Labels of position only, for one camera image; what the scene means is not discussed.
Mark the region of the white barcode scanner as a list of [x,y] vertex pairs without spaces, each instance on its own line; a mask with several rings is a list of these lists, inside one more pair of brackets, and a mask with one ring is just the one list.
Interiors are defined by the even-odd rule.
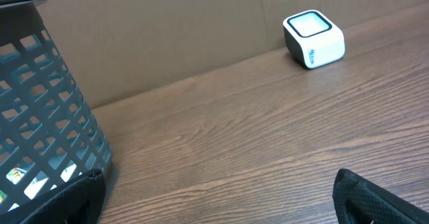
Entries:
[[311,9],[283,21],[284,39],[292,58],[307,69],[318,68],[345,55],[342,30],[320,11]]

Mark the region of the dark grey plastic basket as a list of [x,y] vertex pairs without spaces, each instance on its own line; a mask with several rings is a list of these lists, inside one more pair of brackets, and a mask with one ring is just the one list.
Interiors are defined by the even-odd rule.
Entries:
[[113,151],[37,6],[1,0],[1,212],[88,170],[110,179]]

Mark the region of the brown cardboard backboard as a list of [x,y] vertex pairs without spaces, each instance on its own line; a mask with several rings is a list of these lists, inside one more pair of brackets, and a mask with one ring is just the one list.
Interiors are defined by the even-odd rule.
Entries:
[[427,0],[47,0],[38,6],[83,95],[98,107],[284,45],[316,9],[341,28]]

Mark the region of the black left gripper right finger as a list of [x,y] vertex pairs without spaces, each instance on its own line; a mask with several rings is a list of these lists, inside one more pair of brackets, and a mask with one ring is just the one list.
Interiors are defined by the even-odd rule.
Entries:
[[332,199],[340,224],[428,223],[426,211],[345,168],[337,172]]

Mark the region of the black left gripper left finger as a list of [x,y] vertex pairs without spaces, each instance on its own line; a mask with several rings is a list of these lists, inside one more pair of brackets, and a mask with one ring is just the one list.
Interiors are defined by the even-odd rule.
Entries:
[[1,215],[1,224],[93,224],[106,197],[102,170],[92,169]]

